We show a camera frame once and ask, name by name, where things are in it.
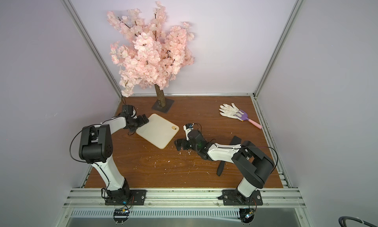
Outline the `white cutting board orange rim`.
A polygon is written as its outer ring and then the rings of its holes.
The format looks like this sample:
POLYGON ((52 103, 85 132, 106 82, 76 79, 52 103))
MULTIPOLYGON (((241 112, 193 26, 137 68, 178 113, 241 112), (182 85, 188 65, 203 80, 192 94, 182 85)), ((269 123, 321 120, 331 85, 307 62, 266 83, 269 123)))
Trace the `white cutting board orange rim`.
POLYGON ((148 120, 136 133, 159 149, 164 149, 180 130, 176 124, 158 114, 152 114, 148 120))

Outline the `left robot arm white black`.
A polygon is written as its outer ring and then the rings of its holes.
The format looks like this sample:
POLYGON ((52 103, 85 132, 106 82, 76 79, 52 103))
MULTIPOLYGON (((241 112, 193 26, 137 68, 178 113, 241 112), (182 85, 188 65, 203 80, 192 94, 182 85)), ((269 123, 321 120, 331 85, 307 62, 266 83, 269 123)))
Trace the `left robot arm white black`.
POLYGON ((105 182, 101 197, 107 205, 127 204, 132 199, 129 184, 113 159, 112 134, 122 129, 134 134, 138 128, 148 123, 147 116, 137 115, 134 106, 123 105, 117 116, 102 123, 84 126, 71 141, 70 157, 76 162, 90 164, 105 182))

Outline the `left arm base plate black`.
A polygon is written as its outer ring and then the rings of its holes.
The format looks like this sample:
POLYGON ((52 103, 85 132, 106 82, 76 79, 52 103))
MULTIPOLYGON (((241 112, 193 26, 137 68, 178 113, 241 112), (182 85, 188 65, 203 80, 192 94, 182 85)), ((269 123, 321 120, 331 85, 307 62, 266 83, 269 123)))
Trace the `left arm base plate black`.
POLYGON ((115 190, 107 191, 107 196, 105 197, 106 205, 144 205, 146 198, 146 190, 136 189, 136 190, 115 190))

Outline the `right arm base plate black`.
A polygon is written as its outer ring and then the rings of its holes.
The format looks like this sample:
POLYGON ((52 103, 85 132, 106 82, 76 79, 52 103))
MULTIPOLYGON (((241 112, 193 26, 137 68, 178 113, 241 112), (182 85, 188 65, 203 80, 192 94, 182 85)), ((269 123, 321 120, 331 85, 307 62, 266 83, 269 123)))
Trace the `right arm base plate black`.
POLYGON ((250 196, 245 197, 238 190, 225 189, 222 190, 222 194, 218 197, 218 200, 223 202, 223 205, 257 205, 262 206, 262 195, 260 190, 254 190, 250 196))

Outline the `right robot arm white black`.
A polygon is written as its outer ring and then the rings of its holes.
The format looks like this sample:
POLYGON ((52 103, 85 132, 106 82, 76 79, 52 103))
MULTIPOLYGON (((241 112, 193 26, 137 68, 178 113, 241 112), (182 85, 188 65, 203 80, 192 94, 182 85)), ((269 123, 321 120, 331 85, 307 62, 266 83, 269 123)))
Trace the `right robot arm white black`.
POLYGON ((246 199, 251 197, 254 191, 264 187, 278 163, 252 142, 242 142, 237 136, 233 139, 237 144, 223 145, 206 141, 201 131, 192 129, 186 133, 186 138, 175 140, 174 145, 178 151, 193 150, 207 161, 234 164, 243 176, 234 196, 246 199))

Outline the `black kitchen knife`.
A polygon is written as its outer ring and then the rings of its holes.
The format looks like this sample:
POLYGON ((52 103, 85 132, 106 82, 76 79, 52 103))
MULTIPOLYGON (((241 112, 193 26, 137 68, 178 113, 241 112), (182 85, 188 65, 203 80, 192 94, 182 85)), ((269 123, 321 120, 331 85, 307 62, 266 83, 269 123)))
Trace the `black kitchen knife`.
MULTIPOLYGON (((232 138, 231 142, 230 142, 230 145, 238 145, 238 144, 241 143, 241 141, 242 141, 241 138, 239 138, 237 136, 234 136, 232 138)), ((223 169, 224 169, 224 166, 225 166, 225 163, 226 162, 229 162, 229 163, 232 162, 231 158, 232 158, 232 156, 233 156, 234 153, 235 152, 231 152, 231 155, 230 154, 221 155, 221 161, 220 161, 220 163, 218 165, 218 168, 217 168, 217 175, 218 176, 221 176, 221 174, 223 172, 223 169)))

